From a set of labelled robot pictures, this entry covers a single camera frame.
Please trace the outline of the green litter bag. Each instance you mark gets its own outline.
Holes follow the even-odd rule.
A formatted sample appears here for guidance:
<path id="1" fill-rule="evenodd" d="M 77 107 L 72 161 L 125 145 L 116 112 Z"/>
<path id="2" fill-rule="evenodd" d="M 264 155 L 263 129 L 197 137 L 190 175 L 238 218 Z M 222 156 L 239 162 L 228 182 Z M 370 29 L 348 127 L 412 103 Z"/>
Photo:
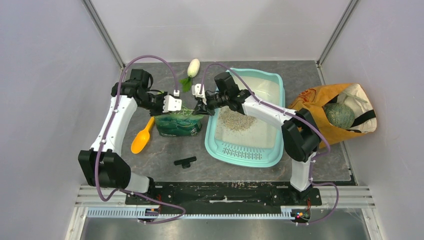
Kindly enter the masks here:
<path id="1" fill-rule="evenodd" d="M 180 111 L 154 117 L 156 129 L 162 137 L 196 136 L 202 129 L 204 115 L 193 114 L 193 109 L 182 107 Z"/>

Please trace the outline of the teal plastic litter box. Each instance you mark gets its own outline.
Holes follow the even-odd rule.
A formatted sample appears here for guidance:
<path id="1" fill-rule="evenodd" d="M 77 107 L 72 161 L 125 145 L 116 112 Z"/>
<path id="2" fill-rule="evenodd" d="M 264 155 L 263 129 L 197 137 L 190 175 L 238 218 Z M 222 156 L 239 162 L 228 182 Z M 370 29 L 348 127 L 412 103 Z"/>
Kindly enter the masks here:
<path id="1" fill-rule="evenodd" d="M 248 85 L 257 97 L 285 106 L 285 90 L 280 75 L 250 68 L 234 68 L 233 71 L 241 77 L 234 79 L 241 90 Z M 272 167 L 281 160 L 284 143 L 280 130 L 258 118 L 245 131 L 228 130 L 218 125 L 222 108 L 216 109 L 215 114 L 209 117 L 206 128 L 204 145 L 213 158 L 252 168 Z"/>

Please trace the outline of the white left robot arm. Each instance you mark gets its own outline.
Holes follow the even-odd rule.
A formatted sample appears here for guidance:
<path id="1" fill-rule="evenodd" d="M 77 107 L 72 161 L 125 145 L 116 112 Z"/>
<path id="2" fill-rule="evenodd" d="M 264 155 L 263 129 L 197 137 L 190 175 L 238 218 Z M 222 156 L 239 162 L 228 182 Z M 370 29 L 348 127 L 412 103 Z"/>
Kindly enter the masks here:
<path id="1" fill-rule="evenodd" d="M 143 69 L 132 69 L 130 78 L 111 90 L 110 106 L 98 137 L 88 150 L 81 150 L 78 162 L 88 185 L 138 192 L 144 204 L 157 198 L 151 177 L 133 173 L 121 157 L 128 125 L 137 108 L 151 116 L 164 112 L 165 93 L 152 89 L 153 76 Z"/>

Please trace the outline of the black bag clip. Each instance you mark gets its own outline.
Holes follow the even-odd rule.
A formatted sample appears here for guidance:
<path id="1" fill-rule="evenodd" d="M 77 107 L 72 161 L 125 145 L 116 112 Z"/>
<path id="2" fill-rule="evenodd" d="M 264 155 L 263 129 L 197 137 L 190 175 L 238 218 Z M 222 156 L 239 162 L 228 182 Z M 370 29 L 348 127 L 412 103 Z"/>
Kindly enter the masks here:
<path id="1" fill-rule="evenodd" d="M 182 169 L 187 169 L 191 167 L 191 163 L 197 160 L 196 156 L 175 160 L 173 164 L 175 166 L 181 166 Z"/>

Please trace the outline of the orange plastic scoop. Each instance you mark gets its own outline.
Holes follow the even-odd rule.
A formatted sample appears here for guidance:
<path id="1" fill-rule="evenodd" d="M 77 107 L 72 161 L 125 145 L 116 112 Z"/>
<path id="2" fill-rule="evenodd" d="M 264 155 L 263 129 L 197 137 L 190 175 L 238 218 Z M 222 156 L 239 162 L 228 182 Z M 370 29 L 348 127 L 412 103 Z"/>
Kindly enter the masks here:
<path id="1" fill-rule="evenodd" d="M 135 136 L 130 148 L 133 154 L 140 153 L 146 147 L 147 143 L 150 141 L 151 130 L 154 124 L 155 118 L 152 116 L 146 124 L 145 128 L 138 132 L 138 134 Z"/>

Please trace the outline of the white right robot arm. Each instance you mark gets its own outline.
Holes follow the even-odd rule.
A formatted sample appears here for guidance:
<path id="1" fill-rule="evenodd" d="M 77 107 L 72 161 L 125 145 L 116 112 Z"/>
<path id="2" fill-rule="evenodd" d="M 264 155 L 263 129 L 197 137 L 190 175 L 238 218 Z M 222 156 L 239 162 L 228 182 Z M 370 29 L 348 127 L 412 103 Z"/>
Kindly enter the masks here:
<path id="1" fill-rule="evenodd" d="M 292 188 L 288 191 L 288 197 L 292 203 L 302 204 L 309 198 L 308 191 L 313 184 L 312 162 L 324 136 L 307 109 L 294 110 L 265 101 L 256 96 L 247 84 L 240 89 L 235 78 L 240 79 L 241 76 L 232 69 L 216 75 L 214 82 L 218 90 L 213 93 L 205 90 L 203 83 L 193 85 L 191 92 L 197 100 L 194 114 L 212 116 L 216 109 L 229 107 L 232 111 L 258 118 L 280 130 L 285 152 L 293 160 Z"/>

